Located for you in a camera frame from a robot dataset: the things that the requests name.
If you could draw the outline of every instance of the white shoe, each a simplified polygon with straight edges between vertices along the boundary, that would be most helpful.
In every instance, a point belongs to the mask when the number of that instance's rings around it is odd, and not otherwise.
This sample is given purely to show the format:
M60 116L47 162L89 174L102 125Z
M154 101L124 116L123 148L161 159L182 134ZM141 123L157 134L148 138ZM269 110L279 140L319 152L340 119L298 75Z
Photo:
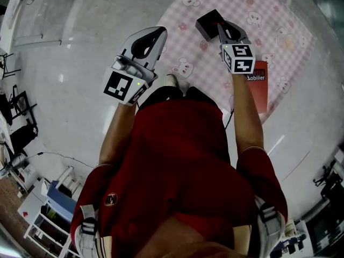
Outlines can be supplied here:
M165 86L172 86L179 88L178 80L175 75L169 74L165 77Z

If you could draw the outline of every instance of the red book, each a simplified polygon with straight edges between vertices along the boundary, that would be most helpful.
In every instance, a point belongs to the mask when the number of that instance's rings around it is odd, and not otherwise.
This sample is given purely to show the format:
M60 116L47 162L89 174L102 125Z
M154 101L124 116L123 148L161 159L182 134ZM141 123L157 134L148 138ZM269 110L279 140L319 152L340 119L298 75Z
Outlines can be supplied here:
M247 75L247 80L258 113L266 113L268 109L268 63L256 61L253 74Z

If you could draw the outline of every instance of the black box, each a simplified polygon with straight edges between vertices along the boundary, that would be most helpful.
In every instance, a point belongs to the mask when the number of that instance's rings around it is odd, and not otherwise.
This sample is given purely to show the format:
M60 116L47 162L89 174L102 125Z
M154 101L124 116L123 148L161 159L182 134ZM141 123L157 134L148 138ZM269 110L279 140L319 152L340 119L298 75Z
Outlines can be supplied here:
M201 33L206 41L219 35L218 23L224 23L224 19L217 10L212 10L196 21L196 29Z

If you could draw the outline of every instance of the logo patch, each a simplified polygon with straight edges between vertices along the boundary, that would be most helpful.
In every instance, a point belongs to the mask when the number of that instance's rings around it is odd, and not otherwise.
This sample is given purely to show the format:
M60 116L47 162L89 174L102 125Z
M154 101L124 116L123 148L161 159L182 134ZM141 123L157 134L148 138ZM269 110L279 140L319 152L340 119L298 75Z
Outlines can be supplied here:
M110 193L105 199L104 205L107 207L114 206L118 200L117 194L116 193Z

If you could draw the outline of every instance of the checkered tablecloth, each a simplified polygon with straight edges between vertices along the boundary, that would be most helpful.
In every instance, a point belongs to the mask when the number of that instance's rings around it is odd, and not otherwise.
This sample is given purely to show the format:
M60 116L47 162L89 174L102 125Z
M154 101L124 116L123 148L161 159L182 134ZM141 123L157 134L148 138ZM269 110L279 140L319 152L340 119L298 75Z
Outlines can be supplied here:
M214 9L246 31L257 60L268 61L265 121L302 73L315 39L279 0L175 0L158 23L168 30L160 62L227 111L233 106L232 75L219 56L219 39L206 42L195 28L196 20Z

